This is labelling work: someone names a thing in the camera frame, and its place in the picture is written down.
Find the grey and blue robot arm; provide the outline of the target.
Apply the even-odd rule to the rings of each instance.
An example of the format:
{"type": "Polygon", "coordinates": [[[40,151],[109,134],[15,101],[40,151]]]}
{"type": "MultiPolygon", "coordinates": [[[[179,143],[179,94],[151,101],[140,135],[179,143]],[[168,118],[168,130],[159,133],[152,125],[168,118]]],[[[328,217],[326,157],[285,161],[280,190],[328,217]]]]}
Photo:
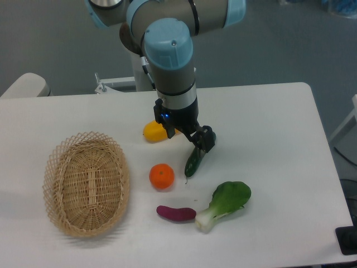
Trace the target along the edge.
{"type": "Polygon", "coordinates": [[[98,27],[123,24],[127,37],[149,63],[158,98],[155,120],[167,136],[176,131],[203,152],[215,145],[210,126],[201,126],[192,38],[240,22],[245,1],[86,1],[98,27]]]}

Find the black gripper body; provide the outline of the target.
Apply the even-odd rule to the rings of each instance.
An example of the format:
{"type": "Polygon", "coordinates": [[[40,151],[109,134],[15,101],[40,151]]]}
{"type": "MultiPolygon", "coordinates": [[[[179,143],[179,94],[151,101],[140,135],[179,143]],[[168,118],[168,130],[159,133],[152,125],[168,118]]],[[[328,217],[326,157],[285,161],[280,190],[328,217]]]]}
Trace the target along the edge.
{"type": "Polygon", "coordinates": [[[155,121],[164,125],[171,125],[183,133],[188,140],[195,133],[195,127],[199,125],[197,118],[199,114],[197,98],[192,104],[183,109],[168,109],[163,106],[163,100],[157,99],[153,107],[155,121]]]}

